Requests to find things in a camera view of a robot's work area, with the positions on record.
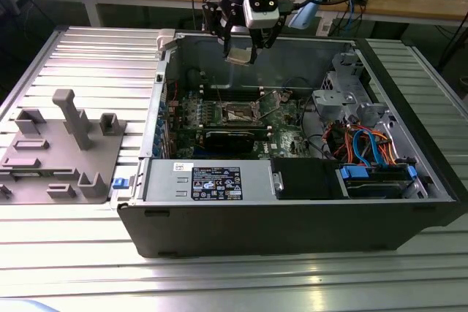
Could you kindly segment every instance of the motherboard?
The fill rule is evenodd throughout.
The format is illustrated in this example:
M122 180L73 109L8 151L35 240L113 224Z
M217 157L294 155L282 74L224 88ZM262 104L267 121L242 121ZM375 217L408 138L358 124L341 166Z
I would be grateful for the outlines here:
M304 103L286 89L188 91L168 103L171 157L309 157L309 142L301 131Z

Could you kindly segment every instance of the side panel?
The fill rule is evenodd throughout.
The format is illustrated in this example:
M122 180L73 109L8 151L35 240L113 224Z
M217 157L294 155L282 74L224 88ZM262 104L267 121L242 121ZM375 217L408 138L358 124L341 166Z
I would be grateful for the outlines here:
M394 250L455 203L160 207L122 204L144 257Z
M439 146L435 143L425 126L421 123L415 111L411 108L409 102L405 99L403 93L400 92L399 87L390 76L388 69L385 68L376 54L377 52L381 55L390 55L391 53L395 54L396 50L386 50L386 52L382 52L378 46L372 47L364 39L358 40L358 48L366 60L364 65L367 65L366 68L368 71L373 73L376 83L380 85L387 95L389 100L388 103L392 104L396 108L397 116L399 117L397 119L400 120L399 123L405 125L409 134L418 144L418 147L426 157L427 162L431 165L437 177L440 179L447 193L460 204L460 206L456 207L456 211L452 216L445 219L444 224L450 223L466 212L468 206L468 191L442 154Z

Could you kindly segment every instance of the warning label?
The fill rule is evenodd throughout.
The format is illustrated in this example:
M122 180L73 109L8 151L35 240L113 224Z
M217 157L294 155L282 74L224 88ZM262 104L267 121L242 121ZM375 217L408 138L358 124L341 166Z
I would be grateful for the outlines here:
M242 200L239 167L193 167L193 200Z

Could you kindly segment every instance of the circuit board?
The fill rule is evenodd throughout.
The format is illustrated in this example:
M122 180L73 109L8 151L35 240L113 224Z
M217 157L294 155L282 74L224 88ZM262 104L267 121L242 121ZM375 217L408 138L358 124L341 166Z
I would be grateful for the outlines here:
M189 92L173 104L171 135L176 159L270 159L310 157L309 143L301 132L304 102L290 99L290 91L265 91L253 102L204 100ZM252 136L249 152L210 152L210 133Z

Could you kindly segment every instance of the blue latch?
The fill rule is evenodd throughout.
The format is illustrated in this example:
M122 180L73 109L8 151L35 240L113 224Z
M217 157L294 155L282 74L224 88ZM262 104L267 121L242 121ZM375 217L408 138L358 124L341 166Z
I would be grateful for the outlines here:
M339 171L343 179L369 178L369 174L364 166L343 166Z
M112 184L112 187L114 189L128 189L130 188L129 180L126 178L116 178L114 179L114 183Z
M416 169L413 166L408 166L408 173L412 179L415 179L418 176L418 172L416 172Z

